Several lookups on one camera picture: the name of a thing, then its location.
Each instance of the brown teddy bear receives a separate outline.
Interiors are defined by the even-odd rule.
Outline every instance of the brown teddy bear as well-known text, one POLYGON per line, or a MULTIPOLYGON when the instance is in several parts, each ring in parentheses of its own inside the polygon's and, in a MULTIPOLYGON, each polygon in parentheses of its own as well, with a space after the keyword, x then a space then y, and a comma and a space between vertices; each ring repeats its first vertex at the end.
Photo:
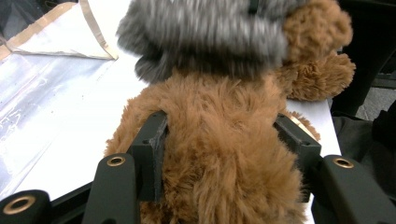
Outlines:
MULTIPOLYGON (((153 112, 163 110, 168 119, 164 195, 158 203, 141 203, 142 223, 304 222, 296 155, 279 140, 273 124, 278 113, 291 115, 288 97, 322 100, 350 83, 354 64, 335 53, 351 40, 350 19, 333 0, 242 2, 136 0, 120 24, 120 45, 143 54, 136 72, 155 84, 128 101, 120 127, 107 141, 106 155, 126 152, 153 112), (202 27, 186 19, 185 10, 202 27), (164 11, 173 15, 171 24, 151 30, 155 21, 168 20, 164 11), (207 11, 205 17, 200 14, 207 11), (245 40, 236 39, 245 29, 251 28, 247 39, 271 39, 277 32, 271 29, 279 28, 277 38, 283 36, 286 47, 276 39, 249 42, 257 44, 251 49, 246 49, 248 44, 241 49, 222 44, 223 37, 216 42, 221 27, 210 30, 206 23, 236 14, 247 27, 237 23, 239 33, 233 36, 231 30, 228 38, 243 45, 245 40), (255 20, 273 26, 269 32, 255 33, 255 20), (184 37, 189 31, 202 32, 199 29, 216 40, 184 37)), ((300 120, 319 139, 309 122, 300 120)))

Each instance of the gray fur hat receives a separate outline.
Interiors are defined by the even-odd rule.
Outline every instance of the gray fur hat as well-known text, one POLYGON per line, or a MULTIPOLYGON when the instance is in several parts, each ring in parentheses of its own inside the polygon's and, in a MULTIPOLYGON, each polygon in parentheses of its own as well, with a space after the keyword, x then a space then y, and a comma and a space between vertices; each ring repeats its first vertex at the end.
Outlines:
POLYGON ((306 0, 134 0, 117 31, 119 46, 142 57, 135 69, 149 83, 172 68, 254 78, 280 66, 288 12, 306 0))

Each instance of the teddy bear head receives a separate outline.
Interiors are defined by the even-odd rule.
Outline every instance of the teddy bear head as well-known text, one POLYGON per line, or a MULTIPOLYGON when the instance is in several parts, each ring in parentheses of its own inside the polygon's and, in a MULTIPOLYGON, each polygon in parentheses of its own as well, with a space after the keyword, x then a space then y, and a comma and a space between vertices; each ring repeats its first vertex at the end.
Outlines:
POLYGON ((174 68, 254 79, 323 58, 352 32, 334 0, 135 0, 118 35, 122 49, 141 55, 136 73, 152 84, 174 68))

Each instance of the brass eyelet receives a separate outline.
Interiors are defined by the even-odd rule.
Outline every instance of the brass eyelet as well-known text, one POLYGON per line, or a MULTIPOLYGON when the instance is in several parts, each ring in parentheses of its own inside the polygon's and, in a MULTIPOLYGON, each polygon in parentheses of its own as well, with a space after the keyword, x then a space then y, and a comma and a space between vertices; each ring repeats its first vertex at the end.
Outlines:
POLYGON ((109 166, 119 166, 125 163, 125 158, 118 156, 118 157, 113 157, 107 161, 107 165, 109 166))
POLYGON ((347 169, 351 169, 355 166, 352 162, 350 162, 344 158, 335 158, 334 160, 332 160, 332 162, 334 162, 338 166, 341 166, 341 167, 347 168, 347 169))
POLYGON ((35 203, 35 197, 32 195, 24 195, 19 198, 12 200, 3 209, 3 213, 6 215, 15 215, 24 210, 30 208, 35 203))

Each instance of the white surface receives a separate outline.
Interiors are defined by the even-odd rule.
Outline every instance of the white surface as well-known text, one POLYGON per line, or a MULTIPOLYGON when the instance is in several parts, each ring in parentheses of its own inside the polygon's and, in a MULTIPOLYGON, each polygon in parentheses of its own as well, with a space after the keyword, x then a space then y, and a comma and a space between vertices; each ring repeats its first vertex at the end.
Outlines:
MULTIPOLYGON (((107 70, 99 69, 101 74, 96 75, 92 90, 82 96, 80 104, 69 107, 62 129, 16 192, 42 189, 54 200, 93 180, 106 140, 118 127, 126 100, 146 87, 134 75, 135 61, 135 57, 121 54, 107 70)), ((288 101, 288 109, 302 113, 320 132, 322 156, 339 154, 327 102, 288 101)), ((307 223, 313 223, 310 205, 306 211, 307 223)))

